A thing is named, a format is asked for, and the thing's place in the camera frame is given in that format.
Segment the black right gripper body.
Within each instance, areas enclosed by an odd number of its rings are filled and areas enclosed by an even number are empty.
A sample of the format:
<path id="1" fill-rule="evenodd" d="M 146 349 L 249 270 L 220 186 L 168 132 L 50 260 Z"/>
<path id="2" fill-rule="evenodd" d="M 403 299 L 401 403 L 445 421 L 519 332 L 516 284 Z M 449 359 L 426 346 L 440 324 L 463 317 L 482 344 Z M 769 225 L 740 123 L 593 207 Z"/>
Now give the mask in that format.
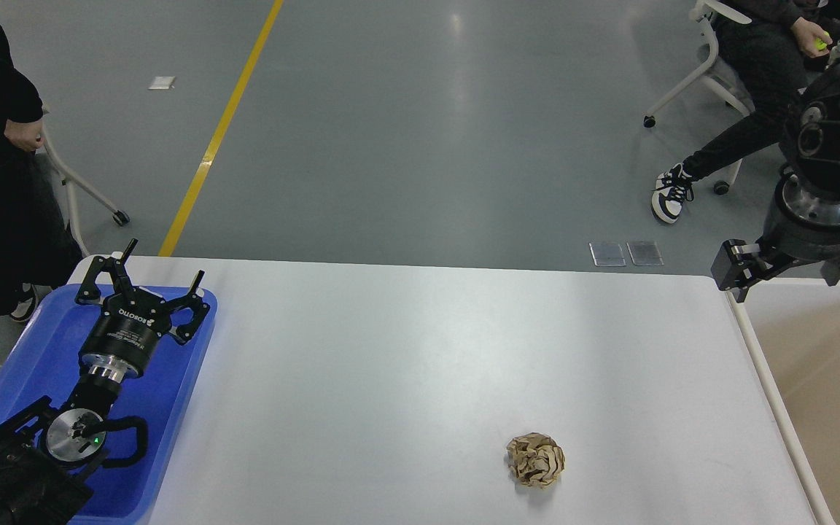
<path id="1" fill-rule="evenodd" d="M 840 256 L 840 200 L 810 192 L 799 176 L 780 180 L 763 226 L 763 253 L 817 263 Z"/>

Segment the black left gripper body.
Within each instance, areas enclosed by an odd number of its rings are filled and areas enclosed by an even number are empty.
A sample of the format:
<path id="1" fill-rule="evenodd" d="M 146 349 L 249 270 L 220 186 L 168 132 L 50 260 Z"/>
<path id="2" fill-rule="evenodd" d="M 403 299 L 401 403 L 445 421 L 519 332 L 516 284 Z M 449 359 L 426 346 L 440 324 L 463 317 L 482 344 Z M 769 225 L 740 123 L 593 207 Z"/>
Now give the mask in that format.
<path id="1" fill-rule="evenodd" d="M 97 287 L 79 288 L 80 305 L 100 306 L 100 314 L 79 350 L 81 375 L 108 379 L 141 378 L 161 337 L 172 328 L 173 302 L 144 287 L 133 299 Z"/>

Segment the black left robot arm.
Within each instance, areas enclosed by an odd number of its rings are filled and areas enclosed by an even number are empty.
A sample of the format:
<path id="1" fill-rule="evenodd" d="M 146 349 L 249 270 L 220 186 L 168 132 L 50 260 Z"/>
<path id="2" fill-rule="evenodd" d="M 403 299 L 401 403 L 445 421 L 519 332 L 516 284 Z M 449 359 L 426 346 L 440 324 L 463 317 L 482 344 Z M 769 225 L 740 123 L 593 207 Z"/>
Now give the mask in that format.
<path id="1" fill-rule="evenodd" d="M 138 287 L 131 248 L 57 289 L 0 370 L 0 524 L 139 524 L 212 335 L 201 289 Z"/>

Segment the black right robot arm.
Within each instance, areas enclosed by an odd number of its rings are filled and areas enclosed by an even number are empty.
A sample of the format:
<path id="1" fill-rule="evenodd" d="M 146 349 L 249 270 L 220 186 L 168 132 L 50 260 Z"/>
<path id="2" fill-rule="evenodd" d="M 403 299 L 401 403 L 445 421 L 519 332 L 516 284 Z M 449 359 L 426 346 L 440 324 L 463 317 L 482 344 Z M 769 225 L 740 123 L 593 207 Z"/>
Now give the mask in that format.
<path id="1" fill-rule="evenodd" d="M 717 288 L 738 303 L 793 267 L 819 263 L 826 284 L 840 282 L 840 43 L 832 53 L 785 122 L 786 162 L 761 236 L 724 241 L 711 265 Z"/>

